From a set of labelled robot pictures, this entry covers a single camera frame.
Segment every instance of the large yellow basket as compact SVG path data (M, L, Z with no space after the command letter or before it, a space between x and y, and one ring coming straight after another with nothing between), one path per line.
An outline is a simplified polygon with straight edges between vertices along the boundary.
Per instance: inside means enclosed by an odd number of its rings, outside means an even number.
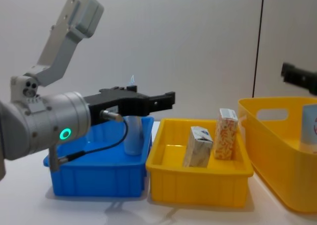
M216 160L211 154L207 168L182 166L191 126L207 128L214 137L215 120L163 119L146 168L151 173L154 201L197 205L243 207L248 177L253 168L240 133L233 160Z
M255 170L284 204L317 212L317 155L300 151L303 105L313 98L254 98L239 101L241 131ZM284 120L259 120L260 110L285 109Z

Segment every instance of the table surface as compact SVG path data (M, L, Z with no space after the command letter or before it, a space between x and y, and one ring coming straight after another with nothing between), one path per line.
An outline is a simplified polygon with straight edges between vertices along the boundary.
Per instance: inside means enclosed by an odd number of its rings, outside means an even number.
M153 138L158 126L155 122ZM43 166L46 155L39 152L5 162L7 174L0 182L1 225L317 224L317 214L296 214L284 208L256 174L249 178L243 209L157 204L151 201L148 182L141 198L55 197L49 170Z

